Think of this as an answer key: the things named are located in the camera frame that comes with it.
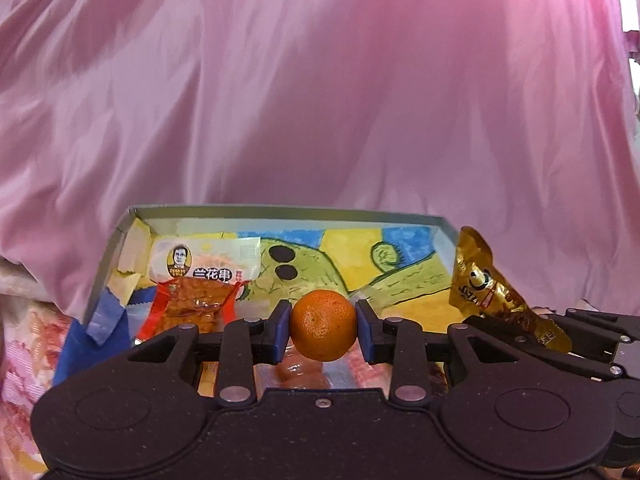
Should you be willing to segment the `blue stick sachet pack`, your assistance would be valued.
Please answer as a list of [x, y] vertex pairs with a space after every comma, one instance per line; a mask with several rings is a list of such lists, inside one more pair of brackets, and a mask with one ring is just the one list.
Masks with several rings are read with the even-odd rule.
[[96, 310], [87, 325], [78, 321], [70, 324], [53, 385], [95, 366], [131, 347], [126, 309], [107, 288], [102, 292]]

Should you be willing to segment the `small orange mandarin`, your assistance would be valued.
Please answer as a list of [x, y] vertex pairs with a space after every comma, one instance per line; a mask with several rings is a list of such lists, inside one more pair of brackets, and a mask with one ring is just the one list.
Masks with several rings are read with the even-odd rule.
[[294, 304], [290, 337], [307, 359], [332, 362], [341, 359], [357, 338], [355, 307], [339, 292], [316, 289]]

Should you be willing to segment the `grey cardboard tray box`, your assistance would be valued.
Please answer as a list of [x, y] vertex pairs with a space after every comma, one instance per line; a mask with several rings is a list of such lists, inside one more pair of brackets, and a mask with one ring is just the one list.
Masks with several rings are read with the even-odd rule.
[[440, 217], [279, 206], [134, 206], [108, 241], [82, 318], [99, 347], [140, 342], [160, 325], [157, 289], [179, 275], [231, 283], [219, 322], [266, 316], [329, 289], [374, 312], [442, 332], [460, 321], [448, 289], [457, 232]]

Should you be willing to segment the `golden orange snack packet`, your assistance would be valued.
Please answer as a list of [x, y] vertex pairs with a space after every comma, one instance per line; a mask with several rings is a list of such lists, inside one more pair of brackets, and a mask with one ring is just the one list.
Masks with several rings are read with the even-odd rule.
[[484, 237], [470, 226], [459, 233], [449, 303], [465, 315], [494, 318], [533, 336], [538, 344], [568, 353], [573, 343], [551, 318], [538, 315], [494, 265]]

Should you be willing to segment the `floral pink bedspread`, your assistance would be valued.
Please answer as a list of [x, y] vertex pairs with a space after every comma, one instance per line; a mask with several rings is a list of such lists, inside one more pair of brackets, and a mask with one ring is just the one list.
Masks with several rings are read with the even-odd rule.
[[1, 261], [1, 477], [38, 479], [47, 470], [30, 414], [51, 386], [72, 319], [18, 264]]

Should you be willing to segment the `red tofu skewer snack packet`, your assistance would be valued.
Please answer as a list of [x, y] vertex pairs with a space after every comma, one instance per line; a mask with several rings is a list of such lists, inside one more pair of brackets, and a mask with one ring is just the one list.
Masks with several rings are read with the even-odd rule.
[[153, 240], [146, 278], [154, 295], [134, 339], [146, 341], [182, 324], [220, 332], [235, 318], [235, 298], [258, 278], [260, 239], [222, 233]]

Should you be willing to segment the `mini sausages pack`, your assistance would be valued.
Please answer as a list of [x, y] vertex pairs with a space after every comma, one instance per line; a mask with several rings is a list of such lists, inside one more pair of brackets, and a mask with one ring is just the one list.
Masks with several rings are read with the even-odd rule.
[[289, 344], [277, 365], [254, 366], [259, 394], [268, 388], [280, 389], [358, 389], [380, 388], [387, 396], [392, 368], [388, 364], [370, 365], [354, 344], [336, 361], [319, 362], [302, 356]]

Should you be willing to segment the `pink draped curtain sheet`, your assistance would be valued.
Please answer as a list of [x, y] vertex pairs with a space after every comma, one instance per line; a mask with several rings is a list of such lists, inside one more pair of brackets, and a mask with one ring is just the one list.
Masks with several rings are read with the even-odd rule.
[[472, 226], [529, 301], [639, 309], [620, 0], [1, 0], [1, 255], [71, 315], [131, 206]]

